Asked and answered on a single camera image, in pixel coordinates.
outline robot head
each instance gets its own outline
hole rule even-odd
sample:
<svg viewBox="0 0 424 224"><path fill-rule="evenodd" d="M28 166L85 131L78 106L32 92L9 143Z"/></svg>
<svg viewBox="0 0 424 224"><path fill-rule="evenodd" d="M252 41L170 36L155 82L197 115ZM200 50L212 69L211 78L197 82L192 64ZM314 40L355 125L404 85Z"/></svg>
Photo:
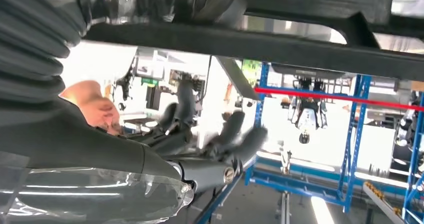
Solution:
<svg viewBox="0 0 424 224"><path fill-rule="evenodd" d="M299 142L302 144L308 144L309 143L309 133L307 131L302 132L299 135Z"/></svg>

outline person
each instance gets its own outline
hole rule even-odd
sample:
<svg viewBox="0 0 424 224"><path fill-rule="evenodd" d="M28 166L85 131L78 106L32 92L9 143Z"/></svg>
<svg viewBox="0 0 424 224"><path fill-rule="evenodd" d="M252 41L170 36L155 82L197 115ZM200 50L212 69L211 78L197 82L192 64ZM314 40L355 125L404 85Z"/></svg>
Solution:
<svg viewBox="0 0 424 224"><path fill-rule="evenodd" d="M89 125L120 134L120 114L106 96L108 81L126 74L136 50L134 46L82 41L66 59L60 59L65 83L60 96L77 105Z"/></svg>

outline humanoid robot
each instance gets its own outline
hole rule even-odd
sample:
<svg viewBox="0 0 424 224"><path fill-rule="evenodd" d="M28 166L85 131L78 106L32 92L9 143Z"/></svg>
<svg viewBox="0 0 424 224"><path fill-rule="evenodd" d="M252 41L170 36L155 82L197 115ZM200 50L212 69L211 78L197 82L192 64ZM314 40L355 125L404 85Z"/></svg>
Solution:
<svg viewBox="0 0 424 224"><path fill-rule="evenodd" d="M419 105L420 104L420 97L421 95L412 91L411 97L409 100L409 103L411 105ZM409 146L412 148L412 145L414 143L414 136L416 131L416 120L418 118L418 111L415 110L407 110L406 113L403 115L402 119L400 120L400 123L396 130L396 138L395 143L400 146Z"/></svg>
<svg viewBox="0 0 424 224"><path fill-rule="evenodd" d="M325 91L325 85L321 80L315 79L312 84L311 78L299 79L298 89L314 91ZM327 108L322 99L296 97L291 99L289 106L288 120L301 131L299 142L308 144L309 135L319 127L327 128Z"/></svg>

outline plastic wrap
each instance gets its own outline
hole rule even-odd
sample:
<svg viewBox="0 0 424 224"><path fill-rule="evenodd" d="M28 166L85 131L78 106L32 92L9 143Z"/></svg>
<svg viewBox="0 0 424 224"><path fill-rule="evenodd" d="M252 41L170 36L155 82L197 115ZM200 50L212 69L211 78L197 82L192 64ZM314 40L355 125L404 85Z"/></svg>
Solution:
<svg viewBox="0 0 424 224"><path fill-rule="evenodd" d="M243 0L79 0L89 24L149 21L233 25L245 11Z"/></svg>
<svg viewBox="0 0 424 224"><path fill-rule="evenodd" d="M20 184L3 217L10 224L159 223L194 196L169 177L89 167L33 169Z"/></svg>

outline ceiling light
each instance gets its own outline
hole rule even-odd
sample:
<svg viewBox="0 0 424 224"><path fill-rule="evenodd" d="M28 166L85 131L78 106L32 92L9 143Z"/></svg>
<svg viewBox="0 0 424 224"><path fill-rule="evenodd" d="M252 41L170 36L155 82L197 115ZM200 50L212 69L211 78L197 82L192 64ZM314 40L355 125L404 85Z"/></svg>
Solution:
<svg viewBox="0 0 424 224"><path fill-rule="evenodd" d="M132 129L132 130L137 130L137 125L132 124L132 123L129 123L129 122L126 122L126 123L124 124L124 127L125 127L125 128L128 128L128 129Z"/></svg>
<svg viewBox="0 0 424 224"><path fill-rule="evenodd" d="M142 127L140 128L140 130L141 130L142 132L149 132L149 131L150 131L150 128L147 128L147 127L145 127L145 126L142 126Z"/></svg>
<svg viewBox="0 0 424 224"><path fill-rule="evenodd" d="M399 160L399 159L393 158L393 161L396 162L396 163L399 163L401 165L407 165L407 163L405 161L403 161L403 160Z"/></svg>
<svg viewBox="0 0 424 224"><path fill-rule="evenodd" d="M147 126L147 127L155 127L155 126L157 126L157 122L156 121L149 121L149 122L146 122L146 124L145 124L145 126Z"/></svg>

